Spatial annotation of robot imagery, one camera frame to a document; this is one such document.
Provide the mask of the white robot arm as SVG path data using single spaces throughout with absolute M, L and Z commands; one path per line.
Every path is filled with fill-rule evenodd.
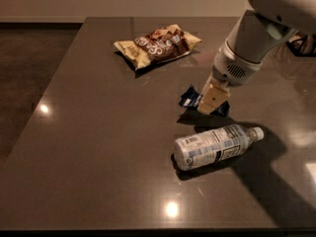
M 316 0 L 248 0 L 250 7 L 214 56 L 197 110 L 212 113 L 246 84 L 270 51 L 295 33 L 316 34 Z

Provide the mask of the white gripper with vent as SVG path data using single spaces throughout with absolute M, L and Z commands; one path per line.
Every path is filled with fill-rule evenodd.
M 197 110 L 209 115 L 230 98 L 229 87 L 239 87 L 246 84 L 257 73 L 263 62 L 251 61 L 237 54 L 228 43 L 220 47 L 213 60 L 212 75 L 210 75 L 202 90 Z

